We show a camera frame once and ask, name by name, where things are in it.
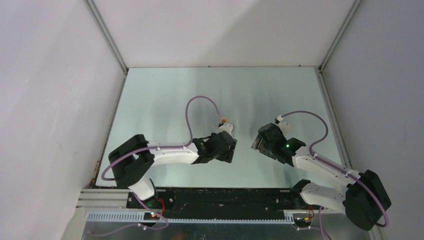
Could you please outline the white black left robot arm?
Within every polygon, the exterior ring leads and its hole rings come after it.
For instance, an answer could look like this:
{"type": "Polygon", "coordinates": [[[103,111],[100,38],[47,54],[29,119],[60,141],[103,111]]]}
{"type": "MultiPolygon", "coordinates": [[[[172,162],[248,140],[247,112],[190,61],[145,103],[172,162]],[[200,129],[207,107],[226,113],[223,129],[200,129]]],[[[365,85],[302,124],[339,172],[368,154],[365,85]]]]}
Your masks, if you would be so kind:
{"type": "Polygon", "coordinates": [[[153,181],[145,174],[152,167],[167,164],[207,164],[212,160],[231,163],[237,140],[228,132],[194,138],[188,145],[154,145],[136,134],[109,155],[109,166],[101,174],[104,181],[114,181],[120,189],[129,189],[145,208],[153,208],[158,194],[153,181]]]}

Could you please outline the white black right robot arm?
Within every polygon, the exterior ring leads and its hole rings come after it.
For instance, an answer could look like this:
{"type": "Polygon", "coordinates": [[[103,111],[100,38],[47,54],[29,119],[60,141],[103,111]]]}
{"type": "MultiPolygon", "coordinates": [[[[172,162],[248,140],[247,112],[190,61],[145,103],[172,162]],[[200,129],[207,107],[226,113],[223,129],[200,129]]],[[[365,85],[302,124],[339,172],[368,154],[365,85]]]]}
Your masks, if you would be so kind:
{"type": "Polygon", "coordinates": [[[282,128],[275,123],[258,130],[252,149],[282,164],[309,172],[329,184],[326,187],[307,179],[300,180],[291,189],[290,201],[295,208],[322,206],[345,214],[364,231],[382,226],[379,220],[392,202],[375,172],[343,167],[311,150],[301,140],[286,138],[282,128]]]}

